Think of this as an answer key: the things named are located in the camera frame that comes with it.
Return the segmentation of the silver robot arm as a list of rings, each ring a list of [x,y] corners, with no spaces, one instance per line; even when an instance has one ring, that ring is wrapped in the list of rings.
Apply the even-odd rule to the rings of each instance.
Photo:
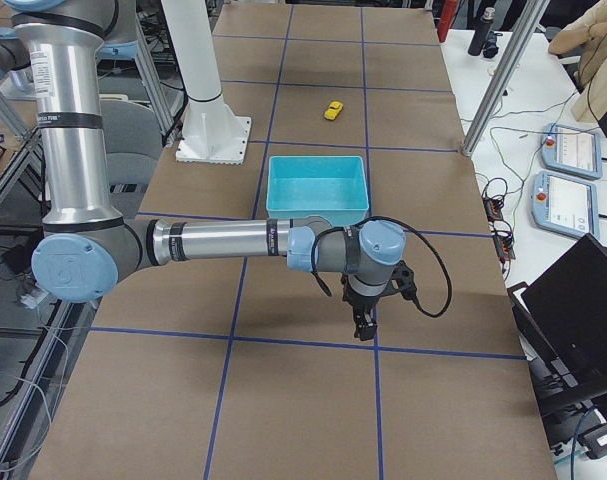
[[[51,208],[31,260],[42,288],[84,303],[131,274],[192,259],[284,257],[290,268],[320,277],[341,274],[357,338],[377,331],[372,312],[385,296],[416,291],[403,261],[405,233],[371,217],[333,227],[321,217],[174,223],[128,221],[111,203],[96,57],[135,17],[122,2],[15,1],[12,22],[26,46],[37,125],[48,170]]]

